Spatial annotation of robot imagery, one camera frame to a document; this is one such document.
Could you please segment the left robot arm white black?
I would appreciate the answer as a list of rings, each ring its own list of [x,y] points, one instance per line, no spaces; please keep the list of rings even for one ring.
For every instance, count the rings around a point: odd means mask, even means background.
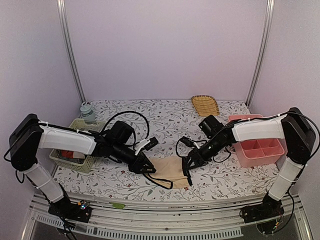
[[[41,121],[36,114],[30,113],[9,136],[9,149],[3,158],[17,172],[30,179],[55,204],[55,209],[63,217],[70,217],[75,211],[74,205],[66,200],[68,196],[63,187],[39,163],[38,150],[70,151],[85,157],[112,158],[125,163],[132,173],[155,173],[155,167],[144,152],[155,147],[158,140],[147,136],[138,143],[128,145],[129,138],[134,135],[135,130],[123,121],[116,121],[110,129],[79,130]]]

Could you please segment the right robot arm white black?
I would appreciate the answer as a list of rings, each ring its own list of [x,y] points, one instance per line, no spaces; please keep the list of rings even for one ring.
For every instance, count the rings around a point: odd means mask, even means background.
[[[279,151],[283,159],[266,200],[259,206],[262,218],[269,218],[278,210],[278,203],[299,179],[300,174],[320,148],[319,127],[297,107],[269,117],[235,118],[222,124],[214,116],[206,117],[200,124],[207,141],[199,146],[196,141],[181,137],[179,141],[191,148],[183,157],[187,169],[199,168],[225,147],[239,145],[248,158],[268,158]]]

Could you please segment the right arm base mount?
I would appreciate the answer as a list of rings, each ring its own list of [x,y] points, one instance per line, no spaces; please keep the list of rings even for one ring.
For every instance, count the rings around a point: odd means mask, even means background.
[[[281,201],[263,202],[256,205],[247,205],[240,209],[239,216],[245,223],[252,223],[278,217],[284,214]]]

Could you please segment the beige garment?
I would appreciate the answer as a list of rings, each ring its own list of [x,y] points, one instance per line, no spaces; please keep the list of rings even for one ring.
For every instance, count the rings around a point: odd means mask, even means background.
[[[189,189],[192,186],[191,176],[186,170],[182,158],[168,156],[164,158],[150,158],[155,173],[144,173],[144,177],[150,182],[166,190]]]

